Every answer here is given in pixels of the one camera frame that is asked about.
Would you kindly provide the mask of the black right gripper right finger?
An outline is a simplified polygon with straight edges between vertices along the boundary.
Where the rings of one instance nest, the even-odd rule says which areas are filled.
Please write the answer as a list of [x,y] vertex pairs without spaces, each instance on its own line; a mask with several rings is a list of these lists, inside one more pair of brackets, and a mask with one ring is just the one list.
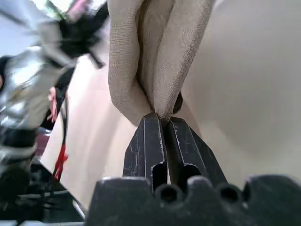
[[213,187],[227,179],[211,148],[185,120],[172,117],[166,127],[166,151],[171,183],[182,191],[193,176],[209,179]]

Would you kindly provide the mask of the beige fabric cap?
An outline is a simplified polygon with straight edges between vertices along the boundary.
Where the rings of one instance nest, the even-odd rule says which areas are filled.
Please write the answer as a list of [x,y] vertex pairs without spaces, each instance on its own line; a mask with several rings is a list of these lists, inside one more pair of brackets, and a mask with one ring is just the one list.
[[207,27],[212,0],[108,0],[108,82],[133,124],[168,121]]

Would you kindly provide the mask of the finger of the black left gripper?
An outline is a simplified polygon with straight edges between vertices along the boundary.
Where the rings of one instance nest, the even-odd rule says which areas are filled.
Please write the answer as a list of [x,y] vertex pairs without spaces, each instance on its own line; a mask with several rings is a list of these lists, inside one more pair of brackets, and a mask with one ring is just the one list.
[[105,66],[105,62],[101,59],[98,51],[90,50],[90,56],[98,69],[102,69]]

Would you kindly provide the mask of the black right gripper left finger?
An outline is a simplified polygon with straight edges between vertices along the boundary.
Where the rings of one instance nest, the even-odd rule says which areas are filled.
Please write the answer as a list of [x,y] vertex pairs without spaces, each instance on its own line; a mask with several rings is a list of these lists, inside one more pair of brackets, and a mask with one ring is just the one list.
[[167,183],[166,145],[155,113],[141,119],[126,149],[122,176],[147,178],[152,191]]

